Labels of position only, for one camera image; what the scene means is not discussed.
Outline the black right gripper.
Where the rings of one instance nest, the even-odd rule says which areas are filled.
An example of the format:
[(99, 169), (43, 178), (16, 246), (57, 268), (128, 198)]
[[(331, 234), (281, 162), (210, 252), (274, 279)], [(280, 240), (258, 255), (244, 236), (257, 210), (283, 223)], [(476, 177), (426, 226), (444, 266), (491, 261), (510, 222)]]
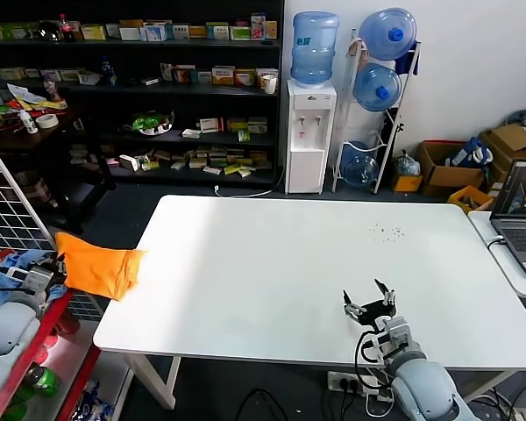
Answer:
[(383, 300), (367, 303), (361, 307), (355, 304), (348, 293), (343, 290), (345, 315), (360, 325), (371, 326), (372, 328), (377, 327), (376, 320), (378, 318), (392, 318), (396, 314), (395, 291), (378, 279), (375, 279), (374, 282), (383, 294)]

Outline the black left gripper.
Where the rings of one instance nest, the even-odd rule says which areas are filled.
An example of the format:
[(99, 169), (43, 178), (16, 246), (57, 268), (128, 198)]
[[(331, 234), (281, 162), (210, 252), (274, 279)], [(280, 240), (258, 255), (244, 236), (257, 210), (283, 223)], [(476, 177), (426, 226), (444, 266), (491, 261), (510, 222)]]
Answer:
[(45, 271), (46, 287), (51, 288), (56, 281), (65, 281), (67, 278), (67, 269), (63, 264), (65, 261), (65, 254), (50, 253), (46, 257), (46, 262), (41, 264), (41, 268)]

